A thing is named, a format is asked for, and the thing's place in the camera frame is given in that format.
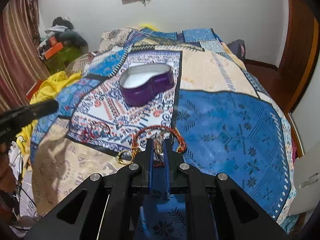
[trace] bed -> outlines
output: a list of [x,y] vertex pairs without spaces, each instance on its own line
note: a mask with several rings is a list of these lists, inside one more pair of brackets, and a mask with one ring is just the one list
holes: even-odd
[[[121,74],[151,63],[171,66],[174,87],[145,106],[128,106],[119,90]],[[176,127],[185,138],[186,163],[207,174],[228,174],[278,224],[287,216],[296,194],[290,125],[213,29],[105,32],[83,77],[56,100],[58,112],[39,119],[30,145],[38,215],[92,173],[115,173],[122,165],[114,156],[130,149],[132,135],[161,124]],[[143,133],[140,148],[156,134]],[[184,199],[155,186],[140,207],[135,238],[185,239],[184,217]]]

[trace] blue cloth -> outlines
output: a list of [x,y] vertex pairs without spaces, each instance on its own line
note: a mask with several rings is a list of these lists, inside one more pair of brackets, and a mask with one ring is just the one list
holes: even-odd
[[215,40],[211,29],[192,29],[183,31],[186,42]]
[[184,194],[170,195],[167,187],[166,169],[153,168],[152,187],[139,208],[134,239],[187,238]]
[[87,74],[95,74],[107,77],[117,70],[120,60],[123,59],[125,55],[125,49],[117,51],[103,59],[103,61],[97,64],[95,67],[90,68]]
[[73,85],[64,88],[55,98],[59,103],[57,112],[44,116],[38,120],[31,136],[30,161],[33,162],[37,145],[48,132],[58,115],[71,116],[81,98],[100,84],[99,80],[82,78]]
[[291,189],[278,122],[270,104],[249,95],[179,92],[176,127],[187,142],[185,162],[228,174],[274,220]]
[[300,214],[298,215],[292,215],[285,218],[285,220],[281,223],[281,227],[284,231],[287,232],[287,234],[290,233],[294,225],[297,223],[299,219]]
[[162,32],[155,32],[149,28],[142,29],[141,32],[148,34],[153,37],[157,38],[164,38],[164,39],[171,39],[177,40],[177,33],[162,33]]

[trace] striped curtain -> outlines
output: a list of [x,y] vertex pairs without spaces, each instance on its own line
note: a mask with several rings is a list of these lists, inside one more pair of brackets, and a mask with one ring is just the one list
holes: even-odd
[[10,0],[0,14],[0,112],[28,104],[26,93],[49,72],[39,60],[38,0]]

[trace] wooden door frame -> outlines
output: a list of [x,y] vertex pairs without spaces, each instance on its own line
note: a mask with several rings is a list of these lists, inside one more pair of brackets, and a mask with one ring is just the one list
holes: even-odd
[[[284,52],[283,52],[283,55],[282,55],[282,58],[280,61],[280,65],[279,65],[280,72],[283,71],[283,67],[285,65],[284,63],[286,61],[286,57],[288,56],[289,43],[290,43],[290,38],[292,35],[292,20],[293,20],[292,19],[292,10],[293,10],[292,6],[293,6],[293,2],[292,2],[292,0],[288,0],[288,3],[289,3],[288,31],[287,31],[286,42],[284,45]],[[317,60],[318,60],[318,56],[319,56],[319,49],[320,49],[319,40],[320,40],[319,24],[318,24],[316,18],[314,18],[312,45],[311,45],[311,50],[310,50],[308,62],[305,67],[305,70],[304,70],[304,73],[303,73],[303,76],[300,80],[299,85],[297,86],[289,103],[284,108],[285,117],[287,118],[287,120],[289,121],[290,126],[291,126],[292,139],[297,145],[298,157],[302,157],[304,155],[304,150],[303,150],[302,141],[300,139],[300,135],[298,133],[298,129],[294,123],[294,120],[291,116],[291,113],[296,108],[298,103],[301,101],[301,99],[302,99],[302,97],[303,97],[305,91],[307,90],[308,85],[311,81],[311,78],[312,78],[312,75],[315,70]]]

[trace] gold metal ring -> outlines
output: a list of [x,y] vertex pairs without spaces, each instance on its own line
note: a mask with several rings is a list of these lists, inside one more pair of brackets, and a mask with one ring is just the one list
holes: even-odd
[[119,153],[117,154],[117,156],[116,156],[117,162],[120,163],[120,164],[122,164],[122,165],[128,165],[128,164],[129,164],[129,163],[125,163],[125,162],[122,160],[122,158],[120,158],[121,155],[122,155],[123,153],[125,153],[125,152],[130,153],[131,160],[128,161],[129,163],[132,163],[132,162],[133,162],[133,159],[134,159],[134,156],[133,156],[133,154],[132,154],[131,151],[129,151],[129,150],[122,150],[122,151],[119,152]]

